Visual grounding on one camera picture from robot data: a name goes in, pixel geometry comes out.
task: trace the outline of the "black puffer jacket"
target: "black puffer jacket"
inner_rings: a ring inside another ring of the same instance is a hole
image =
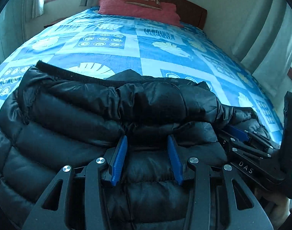
[[[222,105],[205,82],[132,70],[100,80],[38,62],[0,110],[0,207],[21,228],[64,165],[85,166],[126,134],[121,182],[105,191],[113,228],[182,229],[189,191],[174,180],[166,137],[221,166],[213,128],[228,123],[268,136],[252,109]]]

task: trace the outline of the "metal screw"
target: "metal screw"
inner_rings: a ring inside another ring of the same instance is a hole
[[[196,157],[191,157],[191,158],[189,159],[189,161],[190,161],[191,163],[198,163],[198,162],[199,162],[198,158],[196,158]]]
[[[224,168],[225,170],[227,170],[227,171],[231,171],[231,170],[232,170],[232,167],[231,167],[231,165],[229,165],[229,164],[226,164],[223,168]]]
[[[62,170],[63,170],[64,172],[69,172],[69,171],[71,170],[71,166],[66,165],[66,166],[63,167]]]
[[[96,159],[96,162],[97,162],[98,164],[104,163],[105,161],[106,161],[106,160],[105,160],[103,157],[99,157],[99,158]]]

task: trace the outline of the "pillow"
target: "pillow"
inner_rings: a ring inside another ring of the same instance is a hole
[[[126,0],[125,2],[142,6],[142,7],[162,9],[160,6],[160,0]]]
[[[172,3],[161,3],[162,10],[141,7],[126,0],[99,0],[101,15],[131,16],[167,23],[170,25],[183,27],[180,24],[180,17],[176,13],[176,5]]]

